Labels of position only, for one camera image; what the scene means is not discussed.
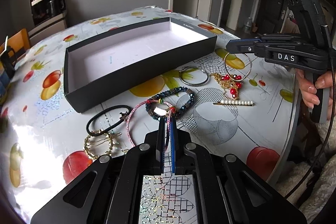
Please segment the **right hand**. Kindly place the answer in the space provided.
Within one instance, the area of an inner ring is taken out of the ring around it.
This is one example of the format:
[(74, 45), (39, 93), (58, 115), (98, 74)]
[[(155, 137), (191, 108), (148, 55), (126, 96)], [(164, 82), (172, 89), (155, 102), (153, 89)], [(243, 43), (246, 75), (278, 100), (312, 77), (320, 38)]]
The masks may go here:
[(315, 83), (312, 83), (307, 78), (305, 78), (305, 72), (303, 70), (296, 69), (295, 72), (303, 102), (308, 108), (313, 109), (314, 106), (318, 106), (320, 104), (317, 91), (320, 89), (332, 87), (332, 73), (331, 71), (328, 71), (318, 77)]

